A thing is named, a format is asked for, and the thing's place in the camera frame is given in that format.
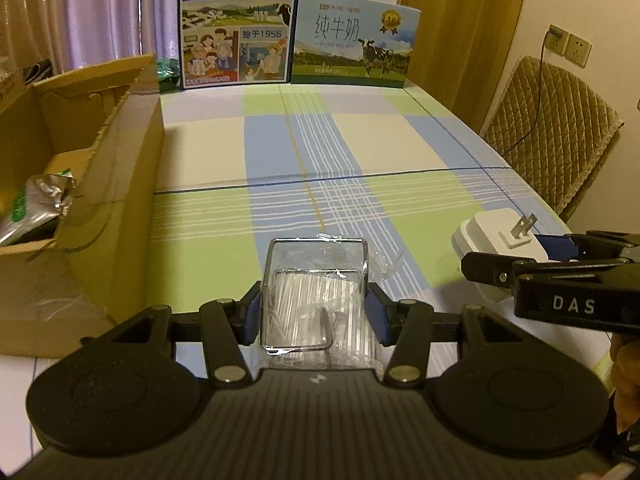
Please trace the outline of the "person right hand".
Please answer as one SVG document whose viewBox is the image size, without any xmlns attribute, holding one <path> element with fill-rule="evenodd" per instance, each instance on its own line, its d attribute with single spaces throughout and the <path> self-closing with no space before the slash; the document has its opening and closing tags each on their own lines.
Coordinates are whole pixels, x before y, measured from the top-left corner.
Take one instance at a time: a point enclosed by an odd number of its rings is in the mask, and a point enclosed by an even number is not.
<svg viewBox="0 0 640 480">
<path fill-rule="evenodd" d="M 610 358 L 617 433 L 622 434 L 639 420 L 639 341 L 614 334 Z"/>
</svg>

